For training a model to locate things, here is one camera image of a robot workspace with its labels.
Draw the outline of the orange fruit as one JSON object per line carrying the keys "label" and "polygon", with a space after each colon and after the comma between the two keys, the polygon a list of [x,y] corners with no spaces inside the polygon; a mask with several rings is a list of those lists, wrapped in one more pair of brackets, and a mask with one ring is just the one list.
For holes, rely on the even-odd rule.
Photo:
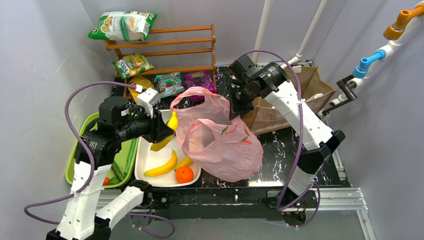
{"label": "orange fruit", "polygon": [[180,184],[189,183],[194,179],[194,172],[189,166],[182,166],[175,171],[175,178]]}

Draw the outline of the pink plastic grocery bag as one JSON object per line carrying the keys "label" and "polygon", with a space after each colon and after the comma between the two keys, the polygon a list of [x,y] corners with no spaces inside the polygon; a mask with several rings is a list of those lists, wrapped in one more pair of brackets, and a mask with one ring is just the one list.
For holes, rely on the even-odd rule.
{"label": "pink plastic grocery bag", "polygon": [[178,146],[209,174],[237,182],[261,169],[261,142],[240,117],[229,119],[230,102],[224,96],[191,87],[171,102],[170,111],[178,119]]}

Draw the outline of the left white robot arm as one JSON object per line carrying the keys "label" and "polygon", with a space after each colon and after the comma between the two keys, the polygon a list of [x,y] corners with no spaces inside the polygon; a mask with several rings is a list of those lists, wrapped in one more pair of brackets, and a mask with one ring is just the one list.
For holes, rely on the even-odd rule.
{"label": "left white robot arm", "polygon": [[71,198],[49,240],[107,240],[114,226],[141,204],[146,182],[132,182],[102,209],[97,208],[104,180],[122,143],[144,138],[158,143],[173,134],[155,108],[157,97],[139,96],[135,104],[122,96],[106,98],[88,124],[74,152]]}

